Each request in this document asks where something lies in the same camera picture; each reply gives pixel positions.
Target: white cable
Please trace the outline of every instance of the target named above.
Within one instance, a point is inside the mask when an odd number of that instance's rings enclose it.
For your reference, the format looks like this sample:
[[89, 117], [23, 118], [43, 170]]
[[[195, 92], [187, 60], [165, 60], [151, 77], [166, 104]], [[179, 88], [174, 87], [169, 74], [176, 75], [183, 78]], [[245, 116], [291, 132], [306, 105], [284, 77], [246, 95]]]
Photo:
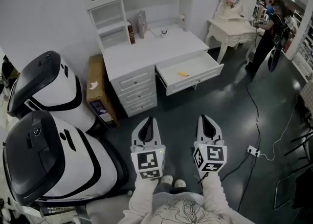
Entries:
[[293, 108], [292, 108], [291, 116], [290, 116], [290, 119], [289, 119], [289, 121], [288, 121], [288, 123], [287, 123], [287, 126], [286, 126], [285, 130], [283, 131], [283, 133], [282, 133], [282, 135], [280, 136], [280, 138], [279, 138], [277, 141], [275, 141], [275, 142], [273, 143], [273, 146], [272, 146], [272, 148], [273, 148], [273, 159], [269, 159], [265, 154], [260, 154], [260, 156], [265, 156], [265, 158], [266, 158], [267, 160], [269, 160], [269, 161], [273, 161], [273, 160], [275, 159], [274, 145], [282, 139], [282, 137], [283, 137], [285, 131], [287, 130], [287, 128], [288, 128], [288, 126], [289, 126], [289, 123], [290, 123], [290, 121], [291, 121], [292, 115], [293, 115], [294, 107], [295, 107], [295, 105], [297, 104], [297, 101], [298, 101], [298, 97], [297, 97], [296, 100], [295, 100], [295, 104], [294, 104], [294, 106], [293, 106]]

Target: white sleeve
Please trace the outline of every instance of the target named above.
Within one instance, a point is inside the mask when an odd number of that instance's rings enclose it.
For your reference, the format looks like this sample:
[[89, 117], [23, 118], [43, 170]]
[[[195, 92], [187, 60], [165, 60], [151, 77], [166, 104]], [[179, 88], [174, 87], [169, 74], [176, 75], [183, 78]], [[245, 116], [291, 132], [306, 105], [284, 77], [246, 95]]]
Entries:
[[217, 173], [209, 173], [203, 182], [203, 208], [221, 216], [229, 224], [253, 224], [228, 206], [226, 196]]
[[129, 210], [123, 211], [125, 217], [118, 224], [139, 224], [152, 211], [153, 192], [158, 180], [142, 179], [137, 176], [135, 191], [129, 201]]

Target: white shoe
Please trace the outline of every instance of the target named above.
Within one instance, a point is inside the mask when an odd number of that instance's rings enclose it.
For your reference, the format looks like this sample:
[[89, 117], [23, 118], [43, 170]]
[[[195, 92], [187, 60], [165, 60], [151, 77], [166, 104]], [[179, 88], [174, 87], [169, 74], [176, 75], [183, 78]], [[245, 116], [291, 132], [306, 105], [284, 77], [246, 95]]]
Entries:
[[173, 184], [173, 176], [171, 176], [171, 175], [163, 176], [160, 183], [167, 183], [167, 184], [172, 185]]
[[184, 182], [182, 179], [178, 179], [175, 182], [174, 188], [178, 188], [178, 187], [186, 187], [186, 182]]

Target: person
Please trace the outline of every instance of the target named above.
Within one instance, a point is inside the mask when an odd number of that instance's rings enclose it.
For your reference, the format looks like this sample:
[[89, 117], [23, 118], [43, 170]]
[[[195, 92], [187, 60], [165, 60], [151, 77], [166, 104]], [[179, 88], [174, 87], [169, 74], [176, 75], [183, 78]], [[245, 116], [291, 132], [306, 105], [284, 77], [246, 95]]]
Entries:
[[297, 24], [297, 20], [293, 17], [293, 12], [288, 9], [287, 10], [287, 17], [285, 18], [285, 22], [287, 24], [287, 26], [290, 28], [291, 32], [293, 34], [297, 33], [298, 30], [298, 24]]
[[273, 13], [274, 13], [274, 8], [272, 7], [273, 1], [270, 0], [268, 3], [269, 3], [269, 5], [267, 7], [266, 14], [268, 15], [269, 19], [271, 19], [271, 17], [273, 16]]
[[228, 206], [217, 173], [208, 173], [202, 181], [203, 196], [191, 193], [183, 180], [173, 189], [172, 176], [157, 183], [137, 177], [129, 210], [118, 224], [253, 224]]
[[274, 47], [273, 40], [275, 35], [280, 34], [283, 31], [282, 26], [287, 13], [285, 4], [282, 0], [274, 0], [272, 4], [275, 12], [269, 23], [267, 25], [256, 25], [257, 28], [260, 27], [264, 29], [265, 32], [255, 51], [253, 62], [248, 62], [246, 65], [246, 70], [251, 73], [252, 76], [255, 75], [267, 54]]

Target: gray sweatshirt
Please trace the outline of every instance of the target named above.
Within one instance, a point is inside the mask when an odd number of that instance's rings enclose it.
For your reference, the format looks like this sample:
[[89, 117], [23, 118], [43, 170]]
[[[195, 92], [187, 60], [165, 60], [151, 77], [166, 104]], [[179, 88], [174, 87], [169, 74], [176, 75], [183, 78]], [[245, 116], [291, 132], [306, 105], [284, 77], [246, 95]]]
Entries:
[[209, 173], [203, 196], [195, 193], [153, 195], [158, 180], [137, 177], [129, 210], [118, 224], [253, 224], [228, 206], [220, 178]]

